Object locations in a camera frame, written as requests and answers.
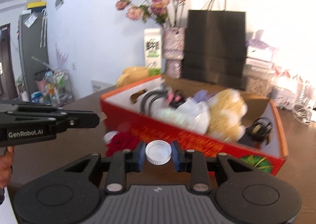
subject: green pattern on box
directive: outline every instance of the green pattern on box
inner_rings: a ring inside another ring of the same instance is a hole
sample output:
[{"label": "green pattern on box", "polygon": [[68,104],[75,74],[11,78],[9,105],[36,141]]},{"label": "green pattern on box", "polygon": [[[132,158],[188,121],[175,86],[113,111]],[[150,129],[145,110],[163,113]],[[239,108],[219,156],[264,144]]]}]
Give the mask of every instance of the green pattern on box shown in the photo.
[{"label": "green pattern on box", "polygon": [[161,68],[149,69],[149,77],[156,76],[161,73]]},{"label": "green pattern on box", "polygon": [[266,157],[262,157],[259,155],[245,155],[239,158],[241,161],[250,164],[251,166],[257,167],[258,169],[271,173],[273,169],[273,165],[267,160]]}]

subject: purple decoration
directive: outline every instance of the purple decoration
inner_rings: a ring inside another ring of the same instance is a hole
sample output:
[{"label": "purple decoration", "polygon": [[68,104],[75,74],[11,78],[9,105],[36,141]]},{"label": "purple decoration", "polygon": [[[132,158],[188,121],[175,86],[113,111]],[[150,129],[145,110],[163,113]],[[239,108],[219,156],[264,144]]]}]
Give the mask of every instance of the purple decoration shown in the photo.
[{"label": "purple decoration", "polygon": [[252,46],[254,48],[260,49],[260,50],[270,50],[272,52],[276,52],[278,48],[268,45],[267,43],[261,41],[261,37],[264,30],[260,29],[257,32],[254,33],[254,37],[246,41],[246,46]]},{"label": "purple decoration", "polygon": [[193,99],[197,103],[199,103],[199,102],[202,102],[202,101],[207,101],[208,99],[212,98],[216,94],[217,93],[212,93],[212,94],[208,95],[206,90],[200,90],[194,95]]}]

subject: yellow box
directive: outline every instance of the yellow box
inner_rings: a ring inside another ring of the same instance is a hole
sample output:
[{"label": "yellow box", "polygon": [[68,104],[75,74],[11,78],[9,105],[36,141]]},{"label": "yellow box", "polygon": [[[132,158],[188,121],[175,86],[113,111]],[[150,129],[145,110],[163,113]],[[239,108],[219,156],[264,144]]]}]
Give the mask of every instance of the yellow box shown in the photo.
[{"label": "yellow box", "polygon": [[43,7],[43,6],[46,6],[46,1],[28,3],[27,9],[31,9],[35,7]]}]

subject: white bottle cap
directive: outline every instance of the white bottle cap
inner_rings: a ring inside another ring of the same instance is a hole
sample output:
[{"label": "white bottle cap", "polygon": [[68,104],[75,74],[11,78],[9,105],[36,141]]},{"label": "white bottle cap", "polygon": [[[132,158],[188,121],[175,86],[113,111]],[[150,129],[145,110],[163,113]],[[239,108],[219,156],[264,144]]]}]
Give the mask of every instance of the white bottle cap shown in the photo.
[{"label": "white bottle cap", "polygon": [[110,131],[110,132],[106,133],[106,134],[104,135],[104,137],[103,137],[104,143],[105,143],[106,145],[108,145],[108,144],[111,142],[112,138],[113,138],[117,133],[118,133],[118,131]]},{"label": "white bottle cap", "polygon": [[171,145],[162,140],[155,140],[146,146],[145,153],[150,163],[163,165],[171,158]]}]

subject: white cord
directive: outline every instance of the white cord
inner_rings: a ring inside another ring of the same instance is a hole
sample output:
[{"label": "white cord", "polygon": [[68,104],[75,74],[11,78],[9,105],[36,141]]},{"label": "white cord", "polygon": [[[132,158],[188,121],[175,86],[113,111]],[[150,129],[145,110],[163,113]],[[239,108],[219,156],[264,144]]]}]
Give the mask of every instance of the white cord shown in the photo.
[{"label": "white cord", "polygon": [[42,29],[40,32],[40,48],[42,48],[42,43],[44,39],[44,47],[46,46],[46,27],[47,27],[47,16],[46,16],[46,8],[42,10],[44,12],[42,17]]}]

